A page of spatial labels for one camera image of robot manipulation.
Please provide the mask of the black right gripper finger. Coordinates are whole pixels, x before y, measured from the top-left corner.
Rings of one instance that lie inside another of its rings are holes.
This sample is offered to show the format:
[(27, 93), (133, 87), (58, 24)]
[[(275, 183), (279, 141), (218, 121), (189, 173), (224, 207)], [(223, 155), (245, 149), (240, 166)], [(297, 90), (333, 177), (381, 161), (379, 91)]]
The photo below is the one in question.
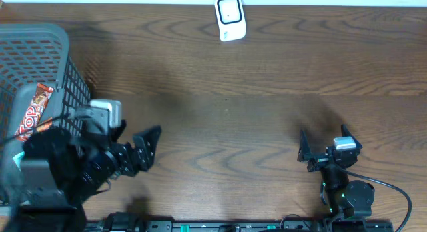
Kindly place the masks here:
[(300, 146), (298, 149), (298, 162), (307, 162), (311, 159), (311, 150), (308, 144), (308, 139), (303, 130), (300, 131)]
[(341, 124), (340, 129), (341, 129), (341, 135), (343, 137), (351, 137), (354, 142), (358, 142), (358, 140), (350, 133), (350, 131), (344, 124)]

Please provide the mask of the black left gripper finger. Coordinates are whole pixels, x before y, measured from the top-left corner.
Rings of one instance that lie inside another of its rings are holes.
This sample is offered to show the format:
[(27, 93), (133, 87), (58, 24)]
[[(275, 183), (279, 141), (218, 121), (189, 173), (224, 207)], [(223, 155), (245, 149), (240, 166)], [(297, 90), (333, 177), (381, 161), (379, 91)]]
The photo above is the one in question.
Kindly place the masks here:
[(110, 140), (111, 142), (117, 142), (118, 139), (123, 134), (125, 128), (127, 126), (126, 120), (122, 119), (119, 127), (111, 128), (109, 130)]
[(148, 171), (154, 164), (161, 132), (161, 126), (156, 125), (133, 135), (135, 164), (140, 171)]

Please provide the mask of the red Top chocolate bar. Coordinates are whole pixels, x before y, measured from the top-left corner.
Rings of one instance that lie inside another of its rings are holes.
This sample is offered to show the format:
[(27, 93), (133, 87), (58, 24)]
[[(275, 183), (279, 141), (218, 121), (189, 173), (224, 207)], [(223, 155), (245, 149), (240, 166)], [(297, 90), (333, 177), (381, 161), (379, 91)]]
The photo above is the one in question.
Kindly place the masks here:
[(39, 124), (41, 116), (43, 115), (54, 91), (55, 89), (53, 87), (48, 87), (41, 83), (37, 84), (35, 94), (25, 111), (18, 129), (15, 132), (18, 141), (25, 142), (30, 138), (34, 129)]

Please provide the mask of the orange Kleenex tissue pack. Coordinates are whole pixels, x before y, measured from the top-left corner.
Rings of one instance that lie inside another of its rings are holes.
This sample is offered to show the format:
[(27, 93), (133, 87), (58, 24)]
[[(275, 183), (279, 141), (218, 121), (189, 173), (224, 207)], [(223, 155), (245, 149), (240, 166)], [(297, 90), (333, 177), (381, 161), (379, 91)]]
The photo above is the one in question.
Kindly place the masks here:
[(36, 131), (39, 133), (39, 132), (48, 130), (52, 126), (52, 124), (53, 124), (53, 118), (50, 117), (47, 120), (43, 121), (40, 125), (38, 125), (36, 128)]

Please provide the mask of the teal wet wipes pack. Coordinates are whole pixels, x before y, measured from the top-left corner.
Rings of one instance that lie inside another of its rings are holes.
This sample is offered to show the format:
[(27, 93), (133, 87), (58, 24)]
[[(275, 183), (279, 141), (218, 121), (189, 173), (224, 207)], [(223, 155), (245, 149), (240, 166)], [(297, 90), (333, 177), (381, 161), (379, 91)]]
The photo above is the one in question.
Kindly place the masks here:
[(22, 159), (24, 158), (24, 156), (25, 156), (25, 152), (24, 152), (24, 151), (22, 151), (22, 152), (20, 152), (20, 153), (16, 154), (16, 155), (12, 158), (13, 162), (16, 164), (16, 166), (17, 166), (18, 170), (20, 170), (20, 171), (21, 171), (21, 161), (22, 161)]

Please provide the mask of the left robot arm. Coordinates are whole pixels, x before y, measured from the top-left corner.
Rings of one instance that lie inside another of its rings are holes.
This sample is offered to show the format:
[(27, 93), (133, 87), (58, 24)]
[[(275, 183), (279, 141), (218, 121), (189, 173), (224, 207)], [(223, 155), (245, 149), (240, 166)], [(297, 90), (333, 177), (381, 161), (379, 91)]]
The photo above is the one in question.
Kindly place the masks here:
[(60, 128), (32, 135), (21, 161), (21, 192), (28, 202), (16, 206), (5, 230), (90, 231), (83, 204), (113, 177), (134, 177), (154, 163), (161, 127), (136, 133), (133, 143), (118, 143), (124, 128), (111, 135), (74, 137)]

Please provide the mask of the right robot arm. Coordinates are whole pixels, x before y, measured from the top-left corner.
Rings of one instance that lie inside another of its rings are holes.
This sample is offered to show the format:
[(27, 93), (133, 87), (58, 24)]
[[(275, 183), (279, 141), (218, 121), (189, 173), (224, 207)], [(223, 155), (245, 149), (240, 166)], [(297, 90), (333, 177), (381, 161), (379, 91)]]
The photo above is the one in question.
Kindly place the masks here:
[(297, 161), (307, 164), (309, 172), (322, 175), (321, 198), (330, 208), (331, 217), (324, 220), (328, 230), (333, 224), (361, 221), (371, 216), (374, 187), (361, 180), (349, 180), (347, 168), (358, 161), (362, 145), (341, 126), (341, 136), (324, 153), (312, 153), (306, 134), (300, 132)]

